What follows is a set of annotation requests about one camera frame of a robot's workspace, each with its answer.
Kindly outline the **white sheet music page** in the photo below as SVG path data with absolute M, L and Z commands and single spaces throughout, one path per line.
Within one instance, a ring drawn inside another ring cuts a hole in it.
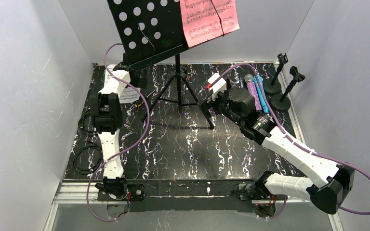
M 104 85 L 103 88 L 105 88 L 108 85 L 108 81 L 112 79 L 110 74 L 105 74 L 104 76 Z M 119 84 L 119 82 L 115 79 L 113 79 L 114 83 Z M 125 86 L 121 95 L 119 95 L 119 102 L 121 104 L 126 104 L 126 103 L 133 103 L 140 99 L 140 94 L 134 90 L 133 88 L 129 86 Z

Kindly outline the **black round-base mic stand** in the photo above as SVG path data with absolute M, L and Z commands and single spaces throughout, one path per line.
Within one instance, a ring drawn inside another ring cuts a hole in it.
M 264 91 L 269 95 L 281 93 L 281 84 L 278 80 L 278 75 L 281 73 L 283 66 L 289 61 L 286 53 L 280 53 L 277 58 L 279 65 L 274 77 L 263 80 Z
M 301 74 L 296 66 L 292 66 L 290 68 L 290 74 L 293 76 L 293 79 L 288 84 L 285 92 L 283 94 L 278 93 L 270 97 L 270 106 L 276 111 L 285 112 L 290 109 L 291 100 L 288 98 L 288 94 L 297 83 L 305 80 L 305 75 Z

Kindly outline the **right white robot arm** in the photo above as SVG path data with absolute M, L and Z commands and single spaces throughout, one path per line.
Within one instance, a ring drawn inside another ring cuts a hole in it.
M 294 165 L 304 177 L 284 176 L 266 171 L 244 194 L 267 198 L 272 195 L 297 197 L 313 203 L 327 214 L 336 214 L 352 189 L 355 171 L 350 167 L 319 158 L 289 133 L 282 132 L 269 115 L 255 107 L 255 98 L 247 89 L 237 88 L 211 94 L 200 107 L 234 122 L 248 139 L 269 149 Z

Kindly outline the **black tripod music stand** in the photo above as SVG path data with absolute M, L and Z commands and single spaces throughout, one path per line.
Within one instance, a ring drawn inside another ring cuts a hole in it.
M 178 0 L 109 0 L 107 1 L 130 68 L 143 70 L 167 58 L 175 57 L 175 69 L 167 83 L 151 102 L 152 111 L 176 80 L 177 99 L 181 109 L 201 106 L 187 81 L 188 72 L 182 68 L 180 53 L 188 50 L 184 36 L 180 2 Z

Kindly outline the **pink sheet music page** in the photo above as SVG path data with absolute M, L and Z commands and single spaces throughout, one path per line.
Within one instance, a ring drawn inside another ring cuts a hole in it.
M 235 0 L 181 0 L 179 3 L 189 48 L 240 29 Z

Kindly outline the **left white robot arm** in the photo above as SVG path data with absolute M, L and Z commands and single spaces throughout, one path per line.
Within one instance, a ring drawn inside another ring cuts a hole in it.
M 96 183 L 95 187 L 114 200 L 125 200 L 130 195 L 118 154 L 119 132 L 123 124 L 120 97 L 124 97 L 129 82 L 140 79 L 128 64 L 119 63 L 110 70 L 105 69 L 103 87 L 89 96 L 90 118 L 102 153 L 102 164 L 98 169 L 103 172 L 103 180 Z

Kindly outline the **purple glitter microphone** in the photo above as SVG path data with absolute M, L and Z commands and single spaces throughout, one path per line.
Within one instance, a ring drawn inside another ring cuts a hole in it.
M 259 94 L 258 94 L 258 91 L 257 91 L 257 88 L 256 88 L 256 84 L 255 84 L 256 82 L 255 81 L 256 81 L 256 79 L 252 74 L 247 74 L 244 77 L 244 82 L 246 84 L 246 87 L 247 87 L 250 95 L 253 96 L 254 99 L 255 99 L 256 110 L 260 111 L 260 110 L 262 110 L 262 106 L 261 106 L 261 103 L 260 103 Z

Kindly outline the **blue toy microphone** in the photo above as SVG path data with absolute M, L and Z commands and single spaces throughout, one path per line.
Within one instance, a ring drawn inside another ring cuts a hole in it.
M 256 79 L 254 80 L 254 83 L 255 83 L 255 86 L 256 86 L 256 91 L 257 91 L 257 94 L 258 94 L 258 97 L 259 97 L 259 102 L 260 102 L 260 105 L 261 105 L 261 108 L 263 110 L 264 113 L 268 114 L 269 113 L 269 109 L 268 109 L 268 106 L 267 104 L 265 103 L 265 95 L 262 94 L 261 90 L 260 90 L 260 86 L 263 84 L 263 79 L 262 77 L 258 74 L 258 79 L 259 81 L 257 81 Z

